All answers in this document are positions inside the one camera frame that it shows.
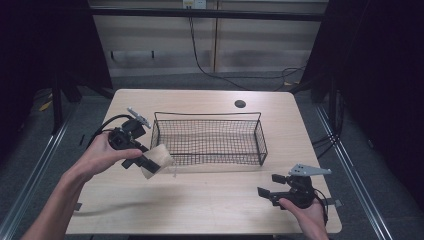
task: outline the wire mesh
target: wire mesh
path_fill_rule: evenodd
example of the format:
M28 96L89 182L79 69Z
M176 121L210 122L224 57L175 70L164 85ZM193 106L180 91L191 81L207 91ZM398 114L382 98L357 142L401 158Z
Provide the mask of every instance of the wire mesh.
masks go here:
M247 114L256 114L257 117L254 120L234 120ZM260 113L155 113L151 148L165 144L176 165L263 165L268 152L259 118Z

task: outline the gray carpet floor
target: gray carpet floor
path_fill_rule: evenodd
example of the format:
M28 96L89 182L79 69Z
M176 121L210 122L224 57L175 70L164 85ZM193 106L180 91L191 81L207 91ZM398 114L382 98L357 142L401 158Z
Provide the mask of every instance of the gray carpet floor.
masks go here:
M144 76L114 78L115 90L120 88L144 89L211 89L211 90L256 90L286 91L293 85L282 85L281 78L272 78L279 73L266 73L267 78L248 78L264 76L265 73L243 74L244 78L231 78L231 81L245 89L229 83L227 80L211 78L203 74L178 74L164 76ZM225 74L239 76L240 73ZM0 221L3 221L26 183L28 176L37 164L44 147L51 138L53 124L52 107L46 111L38 111L44 102L47 90L40 91L34 100L34 109L28 117L25 127L20 132L20 140L16 148L7 157L0 169ZM64 99L64 115L76 109L70 119L69 126L60 142L53 158L43 175L31 201L16 228L13 239L19 239L41 211L45 201L55 187L58 179L76 159L84 152L91 134L100 126L106 114L110 100L97 95L89 89L81 88L83 98L80 103L68 103ZM310 100L309 91L295 95L302 118L311 141L326 135L319 120L316 105ZM343 142L352 164L358 171L371 198L387 223L393 239L422 239L424 236L424 216L410 194L400 184L385 165L384 158L369 147L367 137L345 110L343 121ZM319 155L327 146L316 148ZM332 197L342 202L337 208L343 229L332 234L334 239L378 239L368 216L354 191L338 156L330 149L319 159L323 168L330 168L333 174L325 176ZM270 239L270 236L67 236L66 239ZM301 234L279 236L280 239L304 239Z

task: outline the person's right hand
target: person's right hand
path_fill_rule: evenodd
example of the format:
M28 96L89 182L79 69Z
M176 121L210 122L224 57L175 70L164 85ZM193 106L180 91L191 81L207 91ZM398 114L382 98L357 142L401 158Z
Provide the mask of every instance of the person's right hand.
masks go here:
M297 219L303 234L310 240L328 240L327 230L324 223L324 209L317 199L314 199L312 205L306 209L298 208L290 200L281 198L281 206L291 212Z

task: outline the table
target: table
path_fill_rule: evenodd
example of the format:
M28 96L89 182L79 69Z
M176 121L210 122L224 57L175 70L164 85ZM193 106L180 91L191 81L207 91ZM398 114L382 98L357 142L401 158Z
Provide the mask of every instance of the table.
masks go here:
M246 102L244 108L235 101ZM81 209L67 234L284 234L301 232L296 219L258 196L257 187L288 191L271 181L271 174L287 175L296 164L319 167L295 99L290 93L193 90L118 90L105 120L133 107L151 122L154 112L261 112L268 156L263 166L196 165L164 169L147 180L135 165L115 164L84 187ZM120 126L122 121L110 127ZM151 131L137 139L149 147ZM323 176L313 185L331 197ZM329 207L327 230L341 223Z

